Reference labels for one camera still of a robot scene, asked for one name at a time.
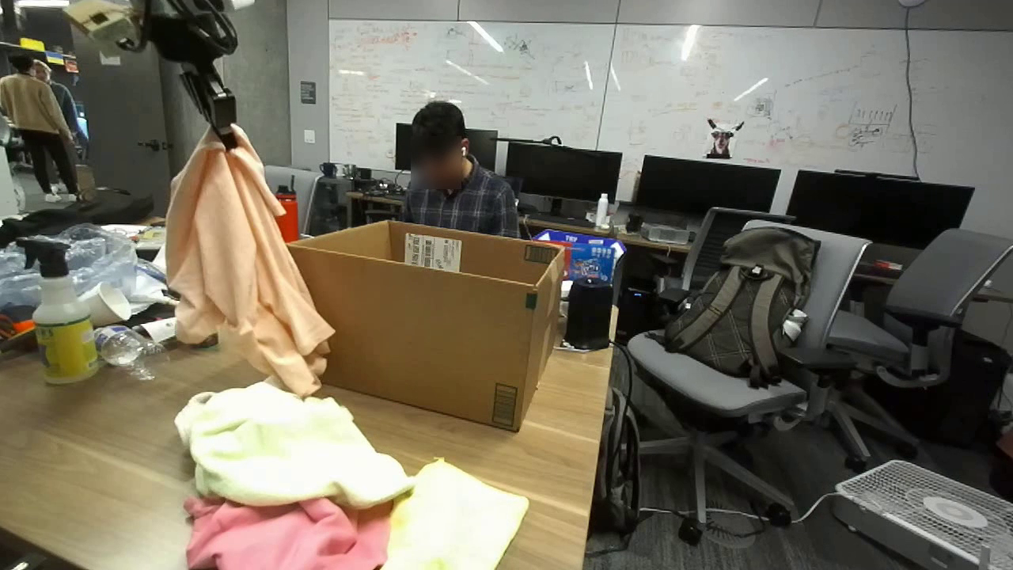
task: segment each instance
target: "blue object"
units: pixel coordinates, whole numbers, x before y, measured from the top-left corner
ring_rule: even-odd
[[[566,247],[566,278],[614,278],[614,265],[623,252],[623,243],[605,234],[574,234],[574,230],[541,230],[534,240],[550,240]]]

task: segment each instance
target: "peach cloth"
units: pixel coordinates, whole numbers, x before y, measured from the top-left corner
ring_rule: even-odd
[[[334,327],[316,314],[277,215],[264,162],[236,126],[239,150],[214,134],[172,181],[169,284],[182,293],[178,336],[203,341],[236,330],[245,356],[293,392],[316,392]]]

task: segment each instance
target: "office desk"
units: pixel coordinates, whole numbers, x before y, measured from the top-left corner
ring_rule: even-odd
[[[557,347],[519,433],[327,388],[406,470],[448,458],[526,495],[508,570],[583,568],[612,352]],[[256,381],[226,347],[151,356],[157,381],[120,369],[44,385],[30,355],[0,360],[0,525],[84,568],[185,568],[192,496],[173,416],[201,388]]]
[[[350,192],[350,224],[372,224],[381,219],[399,219],[406,207],[402,192]]]

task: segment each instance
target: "folded fabric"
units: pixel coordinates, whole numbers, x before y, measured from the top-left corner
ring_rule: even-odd
[[[239,506],[191,499],[191,570],[378,570],[388,550],[388,513],[342,513],[334,499]]]
[[[393,509],[385,570],[493,570],[526,509],[526,496],[430,463]]]
[[[334,496],[378,506],[409,492],[406,469],[372,445],[337,398],[301,398],[272,382],[197,392],[173,419],[206,496],[246,506]]]
[[[210,134],[172,184],[164,268],[182,293],[178,336],[203,341],[227,327],[256,369],[304,395],[319,385],[334,327],[281,240],[259,156],[236,134],[232,153]]]

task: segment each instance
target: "small figurine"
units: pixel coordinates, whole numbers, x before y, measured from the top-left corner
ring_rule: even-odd
[[[735,126],[720,126],[720,122],[710,118],[707,122],[710,122],[710,139],[713,139],[707,157],[731,157],[731,139],[735,139],[735,134],[739,134],[746,120],[740,120],[740,122],[735,122]]]

